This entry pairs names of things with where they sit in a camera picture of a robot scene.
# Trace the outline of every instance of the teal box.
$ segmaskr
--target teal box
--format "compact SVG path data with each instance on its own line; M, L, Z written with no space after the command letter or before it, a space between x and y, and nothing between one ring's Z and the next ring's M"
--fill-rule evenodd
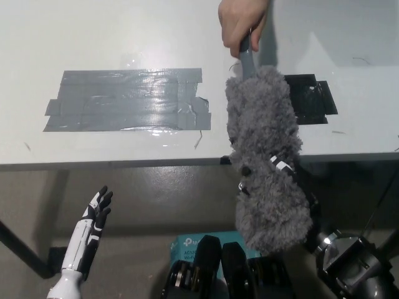
M198 242L205 236L212 235L218 237L221 245L225 243L237 242L245 251L247 259L260 257L258 251L250 250L245 247L244 240L238 232L212 232L206 234L179 235L177 239L170 245L170 262L171 266L177 260L185 260L193 262ZM218 279L223 279L222 265L219 266Z

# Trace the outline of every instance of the white table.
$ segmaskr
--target white table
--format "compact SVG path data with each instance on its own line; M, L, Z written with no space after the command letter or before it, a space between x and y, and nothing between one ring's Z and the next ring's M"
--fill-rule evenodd
M8 0L0 10L0 168L214 164L230 154L218 0ZM398 0L277 0L261 54L329 83L338 115L301 126L306 161L399 158ZM202 68L211 130L43 133L65 70Z

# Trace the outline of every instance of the robotic hand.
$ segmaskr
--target robotic hand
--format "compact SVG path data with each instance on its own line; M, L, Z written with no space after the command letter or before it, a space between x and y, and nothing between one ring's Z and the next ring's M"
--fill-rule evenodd
M81 299L80 285L86 281L102 230L111 209L113 193L104 186L90 201L74 233L62 263L61 278L52 288L47 299Z

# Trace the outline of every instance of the gray handle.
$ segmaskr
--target gray handle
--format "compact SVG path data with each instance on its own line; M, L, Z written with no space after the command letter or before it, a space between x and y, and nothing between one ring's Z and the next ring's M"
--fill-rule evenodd
M254 59L252 57L251 33L248 33L240 44L239 59L243 66L243 80L246 80L255 73Z

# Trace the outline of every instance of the concrete floor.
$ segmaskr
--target concrete floor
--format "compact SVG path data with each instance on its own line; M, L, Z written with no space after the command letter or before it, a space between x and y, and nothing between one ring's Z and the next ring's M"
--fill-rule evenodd
M314 191L325 215L342 230L366 223L397 165L378 163L364 170L333 164L329 179ZM234 196L239 177L229 166L140 168L0 173L0 219L42 256L65 245L97 190L115 195L85 299L159 298L169 265L170 242L179 233L234 228ZM399 227L399 179L369 234L377 245ZM335 298L318 281L314 258L300 247L286 254L298 298ZM399 280L399 259L393 273ZM58 276L41 280L0 246L1 298L45 298Z

